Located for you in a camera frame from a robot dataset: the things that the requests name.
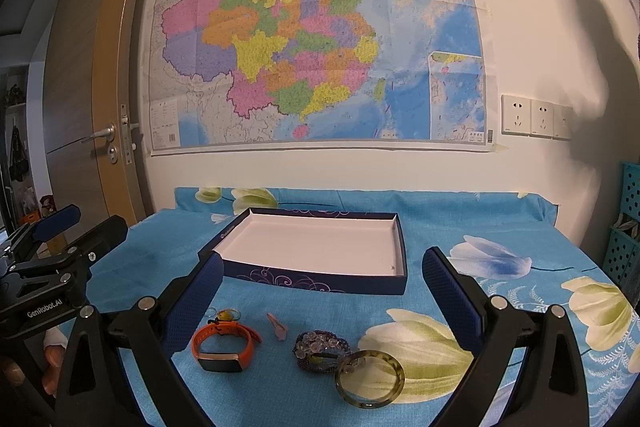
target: smart watch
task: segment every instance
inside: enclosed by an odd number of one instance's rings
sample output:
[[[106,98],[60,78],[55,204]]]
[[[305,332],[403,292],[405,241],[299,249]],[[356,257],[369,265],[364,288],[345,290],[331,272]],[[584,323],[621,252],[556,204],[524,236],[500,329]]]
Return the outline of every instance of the smart watch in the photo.
[[[200,344],[212,335],[234,335],[246,339],[242,353],[202,353]],[[217,321],[200,328],[191,339],[191,354],[205,371],[238,373],[245,370],[254,356],[254,341],[262,343],[257,331],[233,321]]]

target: ceiling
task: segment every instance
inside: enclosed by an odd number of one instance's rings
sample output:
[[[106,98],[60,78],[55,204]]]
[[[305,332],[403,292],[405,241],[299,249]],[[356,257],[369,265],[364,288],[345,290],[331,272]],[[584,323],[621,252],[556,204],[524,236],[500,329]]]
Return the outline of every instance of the ceiling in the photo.
[[[0,68],[29,64],[58,0],[4,0],[0,6]]]

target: hanging bag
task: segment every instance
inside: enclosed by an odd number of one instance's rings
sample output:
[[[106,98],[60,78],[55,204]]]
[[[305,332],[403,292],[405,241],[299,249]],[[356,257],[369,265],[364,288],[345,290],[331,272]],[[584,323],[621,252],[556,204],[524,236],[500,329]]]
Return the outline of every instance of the hanging bag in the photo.
[[[29,172],[29,161],[22,146],[20,139],[20,131],[14,125],[11,135],[11,160],[9,163],[9,176],[12,180],[21,182],[25,175]]]

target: finger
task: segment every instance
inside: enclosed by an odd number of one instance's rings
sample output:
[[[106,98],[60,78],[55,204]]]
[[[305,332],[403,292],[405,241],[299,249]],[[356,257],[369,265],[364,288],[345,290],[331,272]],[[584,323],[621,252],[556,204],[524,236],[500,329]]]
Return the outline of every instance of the finger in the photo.
[[[65,356],[65,348],[62,346],[47,346],[44,348],[44,358],[53,367],[62,367],[62,359]]]
[[[6,379],[15,387],[24,383],[24,373],[17,363],[9,357],[0,357],[0,367]]]
[[[60,368],[49,365],[42,375],[42,386],[45,393],[56,396],[58,391],[58,380],[60,379]]]

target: teal plastic basket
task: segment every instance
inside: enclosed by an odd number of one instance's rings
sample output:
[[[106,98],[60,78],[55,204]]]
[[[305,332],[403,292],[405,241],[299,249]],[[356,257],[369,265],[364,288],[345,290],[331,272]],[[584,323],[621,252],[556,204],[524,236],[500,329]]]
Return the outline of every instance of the teal plastic basket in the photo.
[[[617,285],[629,274],[636,257],[640,257],[640,243],[618,229],[611,229],[609,246],[604,257],[602,270]]]
[[[640,165],[625,163],[620,212],[640,221]]]

